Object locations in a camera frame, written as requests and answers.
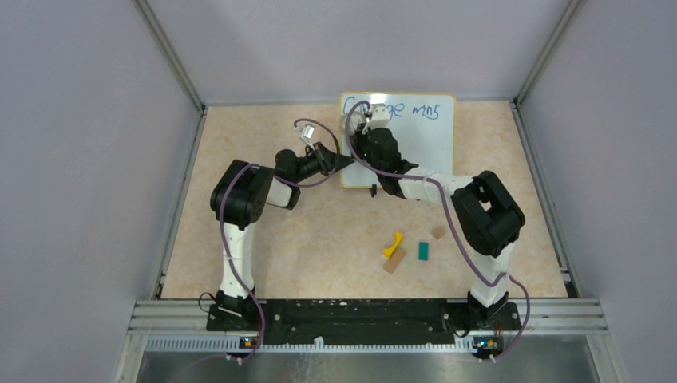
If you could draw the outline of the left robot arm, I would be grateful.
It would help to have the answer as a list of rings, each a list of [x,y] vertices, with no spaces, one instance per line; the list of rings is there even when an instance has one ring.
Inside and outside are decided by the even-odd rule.
[[[210,208],[224,234],[223,276],[209,307],[209,331],[259,330],[264,320],[255,296],[253,243],[256,224],[267,206],[287,210],[299,201],[303,181],[331,176],[353,163],[350,156],[316,142],[298,156],[291,149],[275,155],[273,168],[233,160],[215,186]]]

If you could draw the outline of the yellow framed whiteboard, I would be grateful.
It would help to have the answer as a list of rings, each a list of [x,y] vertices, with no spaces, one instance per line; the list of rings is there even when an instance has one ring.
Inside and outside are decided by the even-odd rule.
[[[386,127],[404,159],[434,172],[453,174],[456,97],[452,93],[345,92],[340,97],[342,126],[360,101],[385,105],[390,118]]]

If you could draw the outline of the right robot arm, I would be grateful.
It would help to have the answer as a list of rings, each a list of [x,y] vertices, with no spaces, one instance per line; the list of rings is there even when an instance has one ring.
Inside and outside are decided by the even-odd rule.
[[[479,329],[500,319],[509,292],[509,260],[525,215],[495,172],[447,176],[402,158],[388,128],[364,124],[344,133],[355,160],[376,174],[383,190],[401,199],[442,206],[462,256],[476,276],[468,317]]]

